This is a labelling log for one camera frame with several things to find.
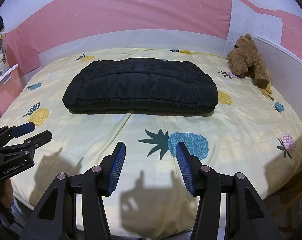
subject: pink pineapple print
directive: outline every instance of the pink pineapple print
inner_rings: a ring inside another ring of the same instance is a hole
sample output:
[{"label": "pink pineapple print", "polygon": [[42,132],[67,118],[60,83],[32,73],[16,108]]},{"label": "pink pineapple print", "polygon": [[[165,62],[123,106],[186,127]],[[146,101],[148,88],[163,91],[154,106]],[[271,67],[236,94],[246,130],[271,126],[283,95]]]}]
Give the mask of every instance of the pink pineapple print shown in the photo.
[{"label": "pink pineapple print", "polygon": [[288,156],[292,159],[291,153],[293,153],[293,151],[295,150],[296,143],[291,137],[291,135],[289,133],[286,133],[283,135],[282,139],[278,138],[278,141],[280,142],[281,146],[277,146],[277,148],[279,150],[284,151],[283,157],[285,158],[286,155],[288,154]]},{"label": "pink pineapple print", "polygon": [[232,74],[232,72],[224,72],[224,71],[221,70],[219,73],[223,74],[224,77],[229,77],[230,79],[233,79],[233,78],[234,79],[240,79],[240,77]]}]

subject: yellow bedsheet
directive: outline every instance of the yellow bedsheet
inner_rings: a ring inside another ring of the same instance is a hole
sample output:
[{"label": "yellow bedsheet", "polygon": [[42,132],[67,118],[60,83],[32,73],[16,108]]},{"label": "yellow bedsheet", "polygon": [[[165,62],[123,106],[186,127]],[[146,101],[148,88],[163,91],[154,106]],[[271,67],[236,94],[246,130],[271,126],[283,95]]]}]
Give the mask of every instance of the yellow bedsheet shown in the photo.
[{"label": "yellow bedsheet", "polygon": [[[63,94],[82,68],[94,60],[130,57],[193,62],[217,84],[215,111],[199,116],[145,111],[72,114],[64,107]],[[169,150],[161,160],[160,151],[147,157],[155,145],[138,142],[150,138],[145,130],[158,133],[161,129],[169,136],[177,132],[201,135],[209,146],[203,164],[228,175],[243,172],[265,198],[302,167],[302,122],[274,88],[272,102],[249,78],[238,79],[228,71],[222,57],[163,49],[100,50],[46,66],[0,119],[0,127],[28,121],[36,124],[33,133],[11,144],[44,130],[53,134],[50,143],[36,150],[35,166],[12,178],[15,197],[33,208],[58,173],[83,173],[123,141],[126,160],[117,189],[103,200],[111,233],[155,238],[191,228],[198,200],[186,191],[176,158]],[[224,217],[224,196],[221,202]],[[76,211],[78,228],[83,229],[80,195]]]}]

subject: teddy bear ear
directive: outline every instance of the teddy bear ear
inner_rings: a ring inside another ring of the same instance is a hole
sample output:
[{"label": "teddy bear ear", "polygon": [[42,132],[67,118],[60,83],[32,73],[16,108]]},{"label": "teddy bear ear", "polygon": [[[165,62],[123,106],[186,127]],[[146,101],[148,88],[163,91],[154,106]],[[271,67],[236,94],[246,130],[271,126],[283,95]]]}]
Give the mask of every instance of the teddy bear ear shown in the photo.
[{"label": "teddy bear ear", "polygon": [[245,37],[246,37],[248,40],[251,40],[251,34],[246,34]]}]

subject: blue gripper pad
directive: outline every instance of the blue gripper pad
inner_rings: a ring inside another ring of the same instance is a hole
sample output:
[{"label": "blue gripper pad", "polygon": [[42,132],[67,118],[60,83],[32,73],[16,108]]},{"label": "blue gripper pad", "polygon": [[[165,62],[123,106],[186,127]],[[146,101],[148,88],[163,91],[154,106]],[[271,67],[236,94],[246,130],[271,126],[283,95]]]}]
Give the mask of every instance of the blue gripper pad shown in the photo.
[{"label": "blue gripper pad", "polygon": [[118,179],[120,177],[123,163],[125,160],[125,155],[126,155],[126,147],[125,144],[122,143],[120,149],[118,150],[112,169],[110,171],[109,186],[106,190],[109,195],[111,195],[112,192],[116,189],[116,185],[118,184]]},{"label": "blue gripper pad", "polygon": [[189,163],[187,162],[187,159],[183,153],[180,144],[176,146],[176,156],[182,173],[184,184],[186,185],[187,191],[189,191],[190,194],[193,196],[195,194],[193,173],[191,171]]},{"label": "blue gripper pad", "polygon": [[32,122],[28,122],[13,128],[11,131],[12,138],[18,138],[27,133],[33,132],[35,130],[35,124]]}]

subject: teddy bear leg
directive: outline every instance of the teddy bear leg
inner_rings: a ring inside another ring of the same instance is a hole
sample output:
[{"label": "teddy bear leg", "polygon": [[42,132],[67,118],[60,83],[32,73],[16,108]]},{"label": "teddy bear leg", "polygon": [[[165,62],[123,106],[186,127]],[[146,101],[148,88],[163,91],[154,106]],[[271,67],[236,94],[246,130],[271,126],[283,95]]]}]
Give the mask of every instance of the teddy bear leg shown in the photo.
[{"label": "teddy bear leg", "polygon": [[262,58],[259,58],[255,62],[255,81],[257,84],[257,87],[266,89],[268,84],[270,83],[270,77],[268,75],[266,66],[264,64],[264,60]]},{"label": "teddy bear leg", "polygon": [[238,49],[234,49],[232,55],[231,55],[231,61],[232,61],[232,68],[231,72],[232,74],[239,76],[239,77],[244,77],[246,76],[248,72],[247,65],[244,62],[244,58],[242,53],[237,51]]}]

